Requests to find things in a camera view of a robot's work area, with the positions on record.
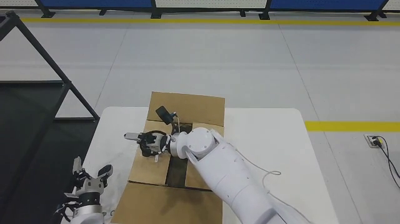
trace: open cardboard box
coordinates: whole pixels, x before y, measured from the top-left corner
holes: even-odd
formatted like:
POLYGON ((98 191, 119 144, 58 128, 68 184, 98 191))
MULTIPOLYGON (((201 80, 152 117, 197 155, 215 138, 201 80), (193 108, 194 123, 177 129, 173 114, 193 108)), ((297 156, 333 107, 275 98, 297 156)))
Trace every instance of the open cardboard box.
MULTIPOLYGON (((156 114, 160 106, 177 113, 181 129, 204 127, 224 134, 224 98, 153 92, 144 132, 171 132, 172 126, 156 114)), ((222 201, 190 161, 163 153, 155 162, 154 156, 144 157, 138 148, 112 222, 213 224, 222 223, 222 214, 222 201)))

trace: floor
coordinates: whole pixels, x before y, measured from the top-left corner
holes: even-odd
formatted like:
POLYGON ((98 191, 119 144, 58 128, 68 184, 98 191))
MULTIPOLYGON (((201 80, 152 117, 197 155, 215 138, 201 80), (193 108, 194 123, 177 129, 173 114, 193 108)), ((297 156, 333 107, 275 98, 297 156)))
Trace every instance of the floor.
MULTIPOLYGON (((38 17, 38 13, 21 14, 38 17)), ((240 18, 165 14, 164 18, 240 18)), ((55 18, 94 18, 64 11, 55 18)), ((105 18, 149 18, 112 13, 105 18)), ((257 19, 249 14, 244 19, 257 19)), ((273 14, 271 19, 364 21, 360 15, 273 14)), ((387 20, 400 21, 400 16, 387 20)), ((108 106, 147 106, 151 91, 226 98, 232 108, 297 108, 305 121, 400 121, 400 28, 252 24, 51 24, 28 28, 83 96, 108 106)), ((0 42, 0 80, 57 79, 14 30, 0 42)), ((69 94, 59 116, 87 116, 69 94)), ((360 132, 310 132, 337 217, 398 223, 400 191, 380 150, 360 132)), ((400 134, 387 139, 400 167, 400 134)))

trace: yellow tape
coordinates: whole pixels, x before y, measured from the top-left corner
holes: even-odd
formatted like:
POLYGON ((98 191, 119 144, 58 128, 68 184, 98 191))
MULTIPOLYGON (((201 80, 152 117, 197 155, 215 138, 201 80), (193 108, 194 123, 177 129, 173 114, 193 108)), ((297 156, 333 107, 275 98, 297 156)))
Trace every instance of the yellow tape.
POLYGON ((400 132, 400 122, 385 121, 306 121, 310 132, 400 132))
POLYGON ((112 19, 112 18, 21 18, 25 23, 208 23, 280 24, 309 26, 400 26, 400 21, 304 21, 250 19, 112 19))

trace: white table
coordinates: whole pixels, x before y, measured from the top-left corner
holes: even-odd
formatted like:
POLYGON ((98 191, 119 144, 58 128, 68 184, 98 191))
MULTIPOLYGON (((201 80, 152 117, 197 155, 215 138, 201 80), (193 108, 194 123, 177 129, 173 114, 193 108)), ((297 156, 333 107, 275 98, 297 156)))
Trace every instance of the white table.
MULTIPOLYGON (((110 107, 101 115, 83 167, 93 176, 106 164, 114 167, 109 186, 101 195, 106 223, 124 191, 138 146, 125 140, 124 134, 141 132, 147 112, 148 108, 110 107)), ((224 137, 253 163, 282 172, 266 179, 274 195, 315 224, 339 223, 298 110, 226 108, 224 137)), ((251 171, 261 181, 264 173, 253 166, 251 171)), ((240 223, 226 204, 223 219, 227 224, 240 223)))

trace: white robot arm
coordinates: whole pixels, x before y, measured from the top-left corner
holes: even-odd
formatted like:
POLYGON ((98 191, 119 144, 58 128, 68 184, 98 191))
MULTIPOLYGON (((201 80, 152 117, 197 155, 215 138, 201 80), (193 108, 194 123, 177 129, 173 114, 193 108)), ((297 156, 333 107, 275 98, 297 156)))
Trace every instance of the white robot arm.
POLYGON ((214 130, 196 128, 175 133, 171 155, 188 158, 215 194, 225 201, 243 224, 265 224, 279 215, 287 224, 310 223, 296 209, 256 183, 242 156, 214 130))

